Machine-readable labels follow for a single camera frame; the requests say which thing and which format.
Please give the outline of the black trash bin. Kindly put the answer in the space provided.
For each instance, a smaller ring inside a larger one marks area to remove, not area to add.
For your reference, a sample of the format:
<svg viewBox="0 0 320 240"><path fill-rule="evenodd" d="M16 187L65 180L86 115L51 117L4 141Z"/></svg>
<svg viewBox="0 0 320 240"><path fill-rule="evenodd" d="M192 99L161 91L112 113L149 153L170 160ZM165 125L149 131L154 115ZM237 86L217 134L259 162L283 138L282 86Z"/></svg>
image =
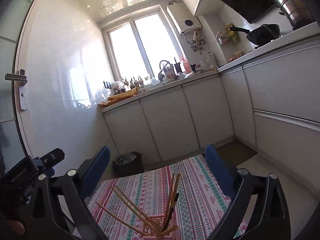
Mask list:
<svg viewBox="0 0 320 240"><path fill-rule="evenodd" d="M112 161L112 172L116 178L143 173L142 155L138 152L119 155Z"/></svg>

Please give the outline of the black frying pan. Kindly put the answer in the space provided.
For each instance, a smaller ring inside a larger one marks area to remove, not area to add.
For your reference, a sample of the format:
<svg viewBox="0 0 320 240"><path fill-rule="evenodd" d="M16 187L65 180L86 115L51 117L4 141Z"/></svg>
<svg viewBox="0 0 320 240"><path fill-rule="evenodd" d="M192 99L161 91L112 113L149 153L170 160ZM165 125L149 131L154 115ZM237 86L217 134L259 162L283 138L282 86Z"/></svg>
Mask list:
<svg viewBox="0 0 320 240"><path fill-rule="evenodd" d="M229 27L228 30L245 33L249 42L260 47L280 37L280 26L277 24L263 24L252 31L235 26Z"/></svg>

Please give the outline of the brown floor mat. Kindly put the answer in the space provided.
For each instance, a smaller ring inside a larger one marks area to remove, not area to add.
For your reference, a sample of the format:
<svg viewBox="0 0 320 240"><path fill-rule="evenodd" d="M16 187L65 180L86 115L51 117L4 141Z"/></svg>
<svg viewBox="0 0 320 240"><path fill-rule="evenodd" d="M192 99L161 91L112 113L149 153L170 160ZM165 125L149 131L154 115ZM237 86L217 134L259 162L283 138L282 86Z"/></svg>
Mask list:
<svg viewBox="0 0 320 240"><path fill-rule="evenodd" d="M257 151L239 140L229 142L216 150L224 162L234 166L238 166L257 155Z"/></svg>

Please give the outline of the patterned handmade tablecloth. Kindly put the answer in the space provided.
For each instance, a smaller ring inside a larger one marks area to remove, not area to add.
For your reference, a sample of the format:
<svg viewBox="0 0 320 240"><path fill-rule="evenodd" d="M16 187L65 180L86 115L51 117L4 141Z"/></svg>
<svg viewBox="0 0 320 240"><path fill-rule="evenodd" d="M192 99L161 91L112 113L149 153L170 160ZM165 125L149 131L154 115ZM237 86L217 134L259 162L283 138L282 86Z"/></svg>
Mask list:
<svg viewBox="0 0 320 240"><path fill-rule="evenodd" d="M139 239L143 222L118 198L119 187L147 215L165 213L172 174L180 173L180 194L173 218L181 239L207 239L224 215L231 200L220 189L203 156L198 155L169 166L128 177L103 181L88 204L97 224L109 239ZM119 217L116 220L108 213Z"/></svg>

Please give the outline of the long thin bamboo chopstick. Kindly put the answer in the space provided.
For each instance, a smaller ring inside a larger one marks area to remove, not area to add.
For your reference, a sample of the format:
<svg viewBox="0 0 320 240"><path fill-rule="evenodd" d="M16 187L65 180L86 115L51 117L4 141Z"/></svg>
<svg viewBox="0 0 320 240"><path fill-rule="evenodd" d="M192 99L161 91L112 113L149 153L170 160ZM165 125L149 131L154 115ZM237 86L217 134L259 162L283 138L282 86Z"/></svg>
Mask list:
<svg viewBox="0 0 320 240"><path fill-rule="evenodd" d="M155 224L151 218L145 214L138 206L134 204L129 197L121 191L117 186L112 187L115 194L121 199L121 201L143 222L145 225L149 226L150 229L155 230Z"/></svg>

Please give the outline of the black gold chopstick in holder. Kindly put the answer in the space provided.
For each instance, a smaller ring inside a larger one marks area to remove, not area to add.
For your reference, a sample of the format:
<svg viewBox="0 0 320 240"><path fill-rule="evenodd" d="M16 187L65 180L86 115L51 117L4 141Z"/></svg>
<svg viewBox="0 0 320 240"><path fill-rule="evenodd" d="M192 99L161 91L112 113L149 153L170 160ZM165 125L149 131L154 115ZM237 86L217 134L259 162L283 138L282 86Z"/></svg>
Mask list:
<svg viewBox="0 0 320 240"><path fill-rule="evenodd" d="M178 197L179 197L179 193L176 193L176 196L174 198L174 201L171 205L171 208L170 208L170 211L169 211L169 214L168 214L168 217L167 217L167 221L166 223L164 224L164 227L163 227L163 231L167 230L168 226L169 226L169 223L170 223L170 220L172 218L172 214L174 212L174 209L175 209L175 206L176 206L176 203L177 203L177 200L178 200Z"/></svg>

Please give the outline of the white base cabinets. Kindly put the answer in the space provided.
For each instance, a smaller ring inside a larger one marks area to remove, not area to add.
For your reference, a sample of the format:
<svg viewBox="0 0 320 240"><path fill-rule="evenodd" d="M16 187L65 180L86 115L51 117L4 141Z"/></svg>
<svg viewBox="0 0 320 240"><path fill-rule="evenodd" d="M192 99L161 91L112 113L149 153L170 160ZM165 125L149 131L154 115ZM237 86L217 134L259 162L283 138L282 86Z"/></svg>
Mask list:
<svg viewBox="0 0 320 240"><path fill-rule="evenodd" d="M312 37L103 111L113 155L145 165L239 139L286 165L319 143L319 38Z"/></svg>

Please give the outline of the kitchen faucet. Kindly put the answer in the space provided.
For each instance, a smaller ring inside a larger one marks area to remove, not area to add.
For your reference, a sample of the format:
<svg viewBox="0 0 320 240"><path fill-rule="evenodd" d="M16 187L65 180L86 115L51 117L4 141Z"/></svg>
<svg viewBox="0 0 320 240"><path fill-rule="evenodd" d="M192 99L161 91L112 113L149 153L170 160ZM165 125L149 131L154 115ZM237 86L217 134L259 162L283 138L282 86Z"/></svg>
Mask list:
<svg viewBox="0 0 320 240"><path fill-rule="evenodd" d="M158 73L158 79L162 81L165 77L168 76L168 71L173 70L173 65L167 61L167 60L162 60L159 62L159 73Z"/></svg>

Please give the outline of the steel steamer pot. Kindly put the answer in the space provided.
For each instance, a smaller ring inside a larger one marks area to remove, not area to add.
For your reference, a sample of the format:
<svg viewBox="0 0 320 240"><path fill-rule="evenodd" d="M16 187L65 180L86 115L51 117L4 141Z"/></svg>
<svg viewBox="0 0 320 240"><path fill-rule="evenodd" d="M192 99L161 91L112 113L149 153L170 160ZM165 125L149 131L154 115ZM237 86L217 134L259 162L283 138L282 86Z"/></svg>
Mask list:
<svg viewBox="0 0 320 240"><path fill-rule="evenodd" d="M280 14L287 17L292 29L296 30L316 20L303 0L274 0Z"/></svg>

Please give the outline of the white water heater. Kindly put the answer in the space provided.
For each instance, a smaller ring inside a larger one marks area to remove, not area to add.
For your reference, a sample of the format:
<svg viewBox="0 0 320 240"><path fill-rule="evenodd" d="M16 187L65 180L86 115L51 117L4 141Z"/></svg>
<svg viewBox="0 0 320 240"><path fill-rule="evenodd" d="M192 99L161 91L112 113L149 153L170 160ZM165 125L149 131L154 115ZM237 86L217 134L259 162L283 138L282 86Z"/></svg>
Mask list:
<svg viewBox="0 0 320 240"><path fill-rule="evenodd" d="M193 16L184 3L174 3L167 6L167 12L171 17L179 34L193 33L195 30L201 30L197 17Z"/></svg>

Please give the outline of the thick long bamboo chopstick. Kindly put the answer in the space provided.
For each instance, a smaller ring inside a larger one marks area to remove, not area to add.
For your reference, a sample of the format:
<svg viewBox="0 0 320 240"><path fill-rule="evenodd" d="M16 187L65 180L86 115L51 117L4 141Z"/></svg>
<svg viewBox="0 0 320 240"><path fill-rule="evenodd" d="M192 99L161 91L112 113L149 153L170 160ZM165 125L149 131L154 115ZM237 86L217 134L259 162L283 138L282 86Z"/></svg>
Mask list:
<svg viewBox="0 0 320 240"><path fill-rule="evenodd" d="M175 181L176 181L176 175L173 173L171 177L171 183L169 186L169 195L167 198L167 205L166 205L166 210L164 213L164 218L163 218L163 223L162 223L162 230L164 230L165 224L167 222L170 206L171 206L171 201L173 198L173 192L174 192L174 187L175 187Z"/></svg>

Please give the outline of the window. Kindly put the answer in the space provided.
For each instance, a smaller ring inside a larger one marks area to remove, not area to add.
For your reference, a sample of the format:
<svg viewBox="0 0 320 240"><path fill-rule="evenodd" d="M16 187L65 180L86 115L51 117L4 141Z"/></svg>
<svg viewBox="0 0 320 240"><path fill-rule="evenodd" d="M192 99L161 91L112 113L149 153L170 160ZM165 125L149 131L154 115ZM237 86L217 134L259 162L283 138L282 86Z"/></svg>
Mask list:
<svg viewBox="0 0 320 240"><path fill-rule="evenodd" d="M160 68L184 56L177 35L159 7L130 13L104 30L106 48L116 79L158 77Z"/></svg>

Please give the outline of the bamboo chopstick in holder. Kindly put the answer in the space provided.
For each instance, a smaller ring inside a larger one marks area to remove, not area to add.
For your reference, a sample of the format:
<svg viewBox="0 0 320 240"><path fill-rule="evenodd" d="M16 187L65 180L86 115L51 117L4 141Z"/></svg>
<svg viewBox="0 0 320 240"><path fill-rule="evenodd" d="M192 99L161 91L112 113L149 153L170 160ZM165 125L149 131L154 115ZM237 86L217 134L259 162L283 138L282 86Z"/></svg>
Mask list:
<svg viewBox="0 0 320 240"><path fill-rule="evenodd" d="M174 198L176 196L176 193L177 193L177 187L178 187L178 184L179 184L179 181L180 181L181 174L177 173L175 175L176 175L176 181L175 181L175 187L174 187L174 192L173 192L173 198L172 198L172 201L171 201L171 205L172 205L172 203L174 201Z"/></svg>

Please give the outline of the pink perforated utensil holder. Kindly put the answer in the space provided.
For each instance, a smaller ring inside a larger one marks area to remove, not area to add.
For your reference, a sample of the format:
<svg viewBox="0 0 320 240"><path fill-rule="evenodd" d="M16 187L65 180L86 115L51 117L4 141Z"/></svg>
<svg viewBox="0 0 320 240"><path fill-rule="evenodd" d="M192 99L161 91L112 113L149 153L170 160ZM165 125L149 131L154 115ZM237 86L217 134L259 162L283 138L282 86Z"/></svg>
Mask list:
<svg viewBox="0 0 320 240"><path fill-rule="evenodd" d="M153 230L150 228L148 225L143 223L142 226L142 231L144 233L147 233L147 236L143 236L141 233L139 233L139 239L148 239L148 240L154 240L154 239L168 239L168 240L179 240L181 239L180 237L180 228L178 227L175 219L172 217L169 225L167 227L167 230L169 230L172 226L174 226L173 231L171 231L167 235L161 234L163 231L163 222L164 222L164 214L161 215L150 215L149 218L153 221L156 222L156 225L154 226L155 229Z"/></svg>

